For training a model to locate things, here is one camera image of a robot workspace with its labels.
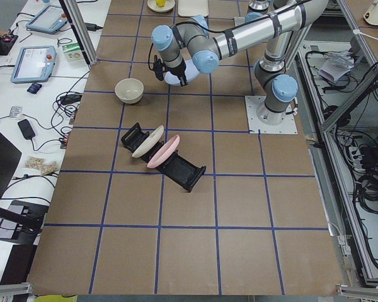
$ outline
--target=pink plate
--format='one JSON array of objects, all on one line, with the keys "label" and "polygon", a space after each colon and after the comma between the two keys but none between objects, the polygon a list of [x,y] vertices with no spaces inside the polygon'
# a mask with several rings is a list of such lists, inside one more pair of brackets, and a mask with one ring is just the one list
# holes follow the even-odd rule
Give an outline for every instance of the pink plate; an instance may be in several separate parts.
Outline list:
[{"label": "pink plate", "polygon": [[175,151],[179,144],[179,135],[175,135],[168,140],[151,158],[147,164],[147,168],[156,168],[161,165]]}]

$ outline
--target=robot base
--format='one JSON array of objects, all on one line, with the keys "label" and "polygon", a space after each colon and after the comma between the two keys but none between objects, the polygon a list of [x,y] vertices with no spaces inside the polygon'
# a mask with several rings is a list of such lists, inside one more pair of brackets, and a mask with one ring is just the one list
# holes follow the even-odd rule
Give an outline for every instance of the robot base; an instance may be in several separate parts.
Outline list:
[{"label": "robot base", "polygon": [[277,125],[267,125],[262,122],[256,115],[259,105],[265,101],[265,96],[245,96],[246,114],[248,116],[249,133],[266,133],[266,134],[298,134],[295,125],[294,115],[284,115],[283,121]]}]

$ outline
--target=small blue object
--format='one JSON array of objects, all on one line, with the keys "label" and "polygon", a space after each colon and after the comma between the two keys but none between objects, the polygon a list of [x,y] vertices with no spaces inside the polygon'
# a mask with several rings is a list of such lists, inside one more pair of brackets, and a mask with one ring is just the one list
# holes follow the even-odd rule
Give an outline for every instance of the small blue object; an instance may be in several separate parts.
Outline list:
[{"label": "small blue object", "polygon": [[66,15],[60,6],[48,5],[35,15],[25,27],[27,30],[54,34],[67,23]]},{"label": "small blue object", "polygon": [[11,82],[46,82],[52,74],[56,49],[49,46],[22,47],[11,75]]},{"label": "small blue object", "polygon": [[211,74],[219,66],[219,58],[210,50],[202,50],[192,57],[197,70],[203,74]]},{"label": "small blue object", "polygon": [[[197,16],[194,16],[191,19],[195,20],[197,23],[202,25],[204,28],[207,28],[207,29],[209,28],[209,26],[206,22],[206,19],[201,14],[198,14]],[[207,30],[203,29],[203,32],[206,36],[209,36],[209,32]]]},{"label": "small blue object", "polygon": [[245,16],[245,23],[248,23],[250,21],[253,21],[255,19],[258,19],[259,17],[262,17],[263,15],[261,13],[258,13],[257,11],[252,11]]},{"label": "small blue object", "polygon": [[166,25],[155,27],[151,34],[151,40],[159,52],[166,50],[171,45],[172,37],[172,29]]},{"label": "small blue object", "polygon": [[32,83],[31,86],[26,91],[32,94],[36,94],[41,87],[42,87],[42,84]]},{"label": "small blue object", "polygon": [[273,80],[272,90],[275,97],[284,103],[291,102],[298,91],[298,84],[287,74],[280,74]]}]

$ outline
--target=blue joint cap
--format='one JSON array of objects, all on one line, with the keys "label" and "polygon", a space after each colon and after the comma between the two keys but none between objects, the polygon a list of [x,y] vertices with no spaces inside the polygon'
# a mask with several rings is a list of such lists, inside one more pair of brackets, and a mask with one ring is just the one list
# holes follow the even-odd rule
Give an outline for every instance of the blue joint cap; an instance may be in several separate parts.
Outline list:
[{"label": "blue joint cap", "polygon": [[154,43],[156,50],[159,52],[166,50],[171,45],[172,38],[172,29],[166,25],[155,27],[151,34],[151,40]]},{"label": "blue joint cap", "polygon": [[202,50],[192,57],[193,64],[203,74],[211,74],[219,66],[219,58],[210,50]]},{"label": "blue joint cap", "polygon": [[[207,29],[209,28],[209,26],[206,22],[206,19],[201,14],[198,14],[197,16],[191,17],[191,19],[195,20],[197,23],[199,23],[203,27],[206,27]],[[207,30],[203,30],[203,32],[206,36],[209,36],[209,32]]]},{"label": "blue joint cap", "polygon": [[262,16],[263,15],[261,13],[258,13],[257,11],[251,11],[250,13],[246,14],[245,23],[258,19],[259,17],[262,17]]},{"label": "blue joint cap", "polygon": [[274,78],[272,90],[279,101],[289,103],[297,95],[298,84],[291,76],[280,74]]}]

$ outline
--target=robotic arm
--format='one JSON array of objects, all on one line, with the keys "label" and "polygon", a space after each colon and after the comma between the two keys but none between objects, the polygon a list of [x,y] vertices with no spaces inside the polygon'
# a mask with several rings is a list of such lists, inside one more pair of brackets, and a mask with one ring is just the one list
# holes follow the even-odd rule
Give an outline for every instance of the robotic arm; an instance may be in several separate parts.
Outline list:
[{"label": "robotic arm", "polygon": [[[264,3],[268,1],[249,0],[249,8],[252,11],[252,7],[265,9]],[[151,39],[166,70],[179,78],[181,86],[187,85],[185,61],[180,52],[182,48],[188,49],[199,72],[210,74],[218,68],[219,60],[268,40],[264,56],[255,64],[255,76],[267,94],[267,112],[262,118],[266,123],[277,125],[279,116],[283,112],[285,114],[298,90],[296,81],[283,74],[287,50],[289,47],[294,49],[291,45],[293,31],[308,27],[319,18],[327,4],[328,0],[275,0],[273,11],[260,14],[243,25],[228,28],[213,38],[209,38],[204,18],[196,16],[172,27],[157,26]],[[298,39],[295,43],[300,44],[301,41]]]}]

